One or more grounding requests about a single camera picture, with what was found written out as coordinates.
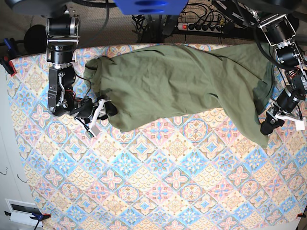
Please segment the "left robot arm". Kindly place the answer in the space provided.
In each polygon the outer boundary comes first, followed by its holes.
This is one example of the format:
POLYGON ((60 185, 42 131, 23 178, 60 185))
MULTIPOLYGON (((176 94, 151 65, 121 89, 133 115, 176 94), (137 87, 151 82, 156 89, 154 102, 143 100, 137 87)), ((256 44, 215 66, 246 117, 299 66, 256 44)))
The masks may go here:
POLYGON ((299 103, 307 96, 307 66, 302 51, 294 41, 296 31, 288 19, 301 4, 299 0, 236 0, 235 5, 247 25, 253 28, 254 38, 260 52, 278 69, 284 69, 288 83, 266 112, 261 133, 271 134, 282 127, 285 120, 295 122, 297 130, 304 130, 306 119, 302 113, 294 116, 299 103), (252 23, 241 11, 245 5, 252 14, 252 23))

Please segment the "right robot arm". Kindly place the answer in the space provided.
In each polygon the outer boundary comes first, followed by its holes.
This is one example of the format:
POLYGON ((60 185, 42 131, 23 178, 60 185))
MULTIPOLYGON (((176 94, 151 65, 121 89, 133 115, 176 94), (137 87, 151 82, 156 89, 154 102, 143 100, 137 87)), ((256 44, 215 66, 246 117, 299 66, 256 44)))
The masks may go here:
POLYGON ((70 14, 65 0, 7 0, 16 13, 46 17, 46 61, 51 63, 48 80, 48 109, 56 117, 68 114, 78 120, 87 131, 93 130, 97 120, 117 114, 111 100, 103 95, 93 101, 85 95, 74 94, 75 73, 73 54, 79 44, 80 17, 70 14))

